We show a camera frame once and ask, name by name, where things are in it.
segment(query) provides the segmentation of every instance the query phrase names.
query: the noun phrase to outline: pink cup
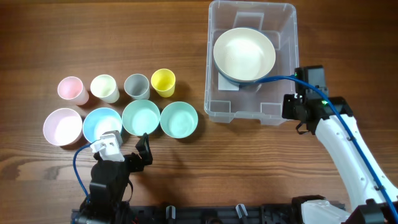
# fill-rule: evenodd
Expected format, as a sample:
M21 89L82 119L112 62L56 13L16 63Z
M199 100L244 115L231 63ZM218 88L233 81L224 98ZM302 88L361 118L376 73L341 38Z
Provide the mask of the pink cup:
M88 101L88 92L77 77L64 78L58 85L58 95L76 105L83 105Z
M60 108L44 121L45 139L54 146L66 146L77 142L83 134L81 116L69 108Z

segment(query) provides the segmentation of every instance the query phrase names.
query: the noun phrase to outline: gray cup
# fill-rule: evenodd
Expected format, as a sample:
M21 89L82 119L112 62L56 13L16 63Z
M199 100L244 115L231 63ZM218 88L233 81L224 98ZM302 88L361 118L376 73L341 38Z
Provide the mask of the gray cup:
M149 80L142 74L130 75L124 82L124 91L135 100L148 100Z

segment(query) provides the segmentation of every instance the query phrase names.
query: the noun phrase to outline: teal bowl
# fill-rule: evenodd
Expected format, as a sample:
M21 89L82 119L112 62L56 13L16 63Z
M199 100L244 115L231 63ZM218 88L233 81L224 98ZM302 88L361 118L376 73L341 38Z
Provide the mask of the teal bowl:
M122 114L124 129L135 136L150 134L159 125L159 108L149 100L136 100L126 106Z
M186 102L171 103L162 111L160 126L172 138L188 137L198 126L198 113Z

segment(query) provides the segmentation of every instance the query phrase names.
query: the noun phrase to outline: bowl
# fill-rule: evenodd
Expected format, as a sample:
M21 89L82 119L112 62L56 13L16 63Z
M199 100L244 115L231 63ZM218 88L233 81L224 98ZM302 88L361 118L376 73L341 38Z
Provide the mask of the bowl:
M168 136L176 139L185 138L197 128L198 113L186 102L174 102L162 111L160 125Z
M158 127L159 120L160 111L149 100L136 100L129 103L122 114L124 129L135 136L152 133Z
M83 122L83 134L93 143L107 131L122 131L122 119L118 112L111 108L98 108L89 113Z
M220 74L237 83L254 83L274 67L275 48L267 36L246 27L223 33L213 49Z
M60 108L52 112L44 121L45 139L54 146L73 144L82 135L83 121L81 116L69 108Z

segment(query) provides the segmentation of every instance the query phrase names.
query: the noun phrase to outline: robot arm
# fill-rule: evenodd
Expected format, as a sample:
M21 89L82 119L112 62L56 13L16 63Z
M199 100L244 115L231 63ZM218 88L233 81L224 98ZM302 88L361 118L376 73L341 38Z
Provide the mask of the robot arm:
M322 66L303 67L295 69L295 76L315 86L326 96L328 88L325 83L325 74ZM380 220L384 218L393 220L385 204L385 199L377 187L373 176L359 155L342 123L332 112L327 102L313 90L296 83L296 95L285 95L282 117L296 119L300 124L296 127L299 134L311 132L324 145L335 163L341 178L346 186L353 214L347 213L329 204L324 198L312 196L307 199L300 197L293 200L299 210L303 223L369 223L367 218ZM382 187L386 190L393 202L397 201L398 190L388 180L378 166L371 152L363 141L351 108L342 97L329 98L339 114L348 125L359 144L364 156L375 171ZM307 131L299 131L306 124Z
M363 141L358 131L356 120L353 116L342 115L344 121L353 132L358 144L371 163L387 194L393 201L397 201L398 189L380 169L376 160ZM366 205L367 199L373 199L376 203L385 202L383 195L377 188L372 175L356 150L354 144L335 115L329 119L321 119L318 123L315 135L329 152L338 172L346 186L351 208L358 205Z
M119 131L104 133L91 148L98 161L91 170L90 201L85 199L79 210L72 210L73 224L134 223L129 200L122 202L127 185L133 190L130 173L141 172L153 161L146 133L136 144L138 154L122 155Z

